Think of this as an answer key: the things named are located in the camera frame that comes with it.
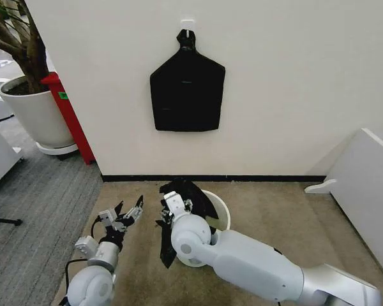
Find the black baseboard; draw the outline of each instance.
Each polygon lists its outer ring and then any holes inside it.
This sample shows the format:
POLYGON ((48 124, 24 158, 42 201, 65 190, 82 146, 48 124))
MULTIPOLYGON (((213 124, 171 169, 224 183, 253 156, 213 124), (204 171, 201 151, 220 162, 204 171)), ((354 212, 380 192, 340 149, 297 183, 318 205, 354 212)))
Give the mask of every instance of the black baseboard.
POLYGON ((101 175, 104 182, 174 180, 182 177, 196 182, 322 182, 325 175, 101 175))

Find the gray carpet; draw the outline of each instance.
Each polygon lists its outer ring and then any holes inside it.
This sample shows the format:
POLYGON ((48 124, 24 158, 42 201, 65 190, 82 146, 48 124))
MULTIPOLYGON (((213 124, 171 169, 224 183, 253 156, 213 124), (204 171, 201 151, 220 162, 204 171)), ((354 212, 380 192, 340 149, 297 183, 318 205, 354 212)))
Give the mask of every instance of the gray carpet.
POLYGON ((64 161, 42 154, 16 118, 0 122, 25 160, 0 181, 0 306, 49 305, 102 181, 96 164, 77 154, 64 161))

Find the hanging black bag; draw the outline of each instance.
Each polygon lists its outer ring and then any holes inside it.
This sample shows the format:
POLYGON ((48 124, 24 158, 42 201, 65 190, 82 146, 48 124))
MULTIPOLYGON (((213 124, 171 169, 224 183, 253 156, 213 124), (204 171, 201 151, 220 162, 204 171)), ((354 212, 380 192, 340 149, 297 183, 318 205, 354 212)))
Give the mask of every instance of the hanging black bag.
POLYGON ((177 35, 180 49, 151 75, 154 125, 160 131, 218 129, 225 68, 196 51, 191 30, 177 35))

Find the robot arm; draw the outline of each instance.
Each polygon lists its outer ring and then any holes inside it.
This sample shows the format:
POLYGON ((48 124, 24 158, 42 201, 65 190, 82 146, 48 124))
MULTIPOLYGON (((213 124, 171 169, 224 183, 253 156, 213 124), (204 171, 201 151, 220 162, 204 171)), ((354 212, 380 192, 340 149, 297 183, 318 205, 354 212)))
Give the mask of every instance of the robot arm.
POLYGON ((178 255, 196 259, 257 296, 307 306, 380 306, 371 284, 329 265, 301 268, 273 247, 232 230, 211 235, 201 216, 191 214, 175 191, 164 196, 172 214, 171 242, 178 255))
POLYGON ((121 202, 115 209, 99 213, 106 235, 98 243, 93 237, 81 237, 75 244, 87 259, 88 266, 78 272, 68 287, 64 304, 69 306, 108 306, 114 297, 115 269, 123 238, 129 226, 143 212, 143 196, 129 212, 119 215, 121 202))

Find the carpet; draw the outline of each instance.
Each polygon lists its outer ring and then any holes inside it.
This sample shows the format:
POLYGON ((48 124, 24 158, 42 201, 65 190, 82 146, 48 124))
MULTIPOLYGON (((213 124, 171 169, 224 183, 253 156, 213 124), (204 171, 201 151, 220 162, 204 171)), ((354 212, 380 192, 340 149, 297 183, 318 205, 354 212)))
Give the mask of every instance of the carpet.
POLYGON ((42 154, 14 117, 0 132, 25 157, 0 181, 0 217, 24 222, 0 224, 0 306, 50 305, 100 192, 100 171, 79 154, 42 154))
MULTIPOLYGON (((89 234, 93 219, 101 210, 124 200, 128 210, 144 195, 144 213, 126 235, 117 269, 114 306, 243 306, 276 305, 217 277, 211 267, 190 268, 179 260, 166 269, 159 259, 161 209, 159 187, 163 182, 104 183, 84 228, 89 234)), ((300 183, 197 182, 227 204, 231 228, 272 245, 299 266, 321 263, 344 269, 382 292, 383 272, 352 225, 329 195, 307 195, 300 183)), ((95 227, 95 237, 103 235, 95 227)), ((81 257, 75 252, 74 258, 81 257)), ((85 264, 70 266, 70 277, 85 264)), ((64 280, 53 305, 65 294, 64 280)), ((283 306, 295 305, 283 302, 283 306)))

